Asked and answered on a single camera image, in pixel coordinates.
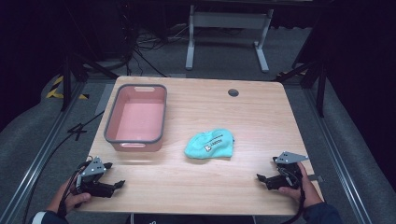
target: teal cloth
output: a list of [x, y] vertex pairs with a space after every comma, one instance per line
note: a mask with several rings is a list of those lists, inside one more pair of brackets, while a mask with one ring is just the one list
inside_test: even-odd
[[231, 157], [233, 135], [226, 129], [198, 133], [187, 144], [184, 153], [193, 159]]

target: sleeve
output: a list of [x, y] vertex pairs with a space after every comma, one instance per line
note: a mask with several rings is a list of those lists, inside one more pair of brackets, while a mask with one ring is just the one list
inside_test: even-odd
[[52, 211], [38, 212], [33, 216], [29, 224], [68, 224], [65, 218], [58, 217]]
[[303, 218], [307, 224], [342, 224], [337, 209], [326, 203], [317, 203], [305, 209]]

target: robotic arm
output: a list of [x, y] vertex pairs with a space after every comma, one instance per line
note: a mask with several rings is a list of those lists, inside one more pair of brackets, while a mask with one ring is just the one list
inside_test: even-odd
[[308, 160], [308, 157], [284, 151], [279, 157], [273, 157], [273, 160], [280, 175], [272, 177], [257, 175], [259, 180], [264, 183], [268, 189], [279, 189], [280, 187], [299, 188], [303, 175], [301, 174], [297, 162]]
[[121, 180], [114, 185], [99, 182], [105, 171], [110, 169], [112, 165], [111, 162], [103, 164], [99, 157], [94, 158], [77, 177], [77, 193], [88, 192], [94, 197], [111, 198], [114, 191], [122, 188], [125, 183], [125, 180]]

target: gray carpet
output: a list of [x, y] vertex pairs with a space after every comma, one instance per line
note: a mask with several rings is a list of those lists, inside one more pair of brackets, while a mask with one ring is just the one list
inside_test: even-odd
[[[196, 36], [195, 60], [191, 71], [184, 69], [188, 44], [184, 39], [186, 36], [159, 49], [141, 52], [156, 69], [172, 77], [271, 80], [279, 72], [291, 69], [309, 31], [309, 29], [269, 31], [264, 44], [264, 53], [270, 67], [268, 74], [262, 73], [252, 47], [253, 41], [258, 36], [255, 31], [244, 30], [232, 35], [218, 30], [199, 32]], [[134, 57], [135, 59], [129, 63], [134, 76], [158, 76], [158, 73], [142, 58], [138, 55]], [[126, 75], [126, 68], [122, 67], [114, 72]], [[306, 97], [307, 93], [315, 93], [316, 89], [302, 90], [295, 85], [299, 79], [300, 77], [294, 77], [286, 81], [285, 89], [315, 172], [325, 179], [320, 183], [323, 196], [328, 203], [337, 207], [345, 223], [359, 223], [357, 219], [359, 214], [354, 211], [332, 161], [328, 138], [322, 133], [315, 119], [316, 111], [310, 107], [310, 100]], [[72, 105], [52, 147], [56, 147], [68, 136], [67, 130], [79, 123], [88, 122], [100, 113], [106, 101], [106, 92], [109, 91], [110, 85], [107, 84], [112, 83], [114, 80], [102, 75], [92, 76], [88, 80], [81, 93], [89, 94], [90, 98], [76, 100]], [[54, 121], [60, 116], [62, 99], [45, 98], [52, 84], [53, 80], [43, 90], [39, 105], [14, 119], [0, 133], [0, 162], [3, 165], [3, 169], [0, 169], [1, 211], [7, 208], [25, 172], [45, 142]], [[370, 150], [338, 101], [331, 84], [327, 83], [326, 87], [325, 118], [321, 121], [327, 125], [332, 140], [361, 196], [354, 200], [362, 200], [373, 223], [394, 223], [395, 192], [378, 169]], [[28, 217], [44, 209], [56, 189], [73, 173], [78, 164], [85, 161], [100, 119], [101, 117], [85, 126], [84, 130], [87, 132], [82, 133], [78, 141], [72, 136], [57, 149], [39, 178]], [[17, 211], [12, 223], [21, 223], [26, 204], [26, 200], [22, 202], [21, 209]], [[73, 212], [68, 219], [70, 223], [105, 224], [123, 223], [127, 217], [128, 214]], [[256, 220], [258, 224], [280, 223], [288, 218], [256, 217]], [[304, 221], [299, 219], [296, 223], [304, 223]]]

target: bin handle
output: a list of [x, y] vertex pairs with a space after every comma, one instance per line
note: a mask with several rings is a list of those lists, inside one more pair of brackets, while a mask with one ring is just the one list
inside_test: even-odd
[[155, 91], [155, 88], [154, 87], [149, 87], [149, 86], [137, 86], [137, 87], [134, 87], [134, 90], [135, 91]]
[[143, 144], [143, 143], [121, 143], [120, 146], [122, 146], [122, 147], [145, 147], [146, 144]]

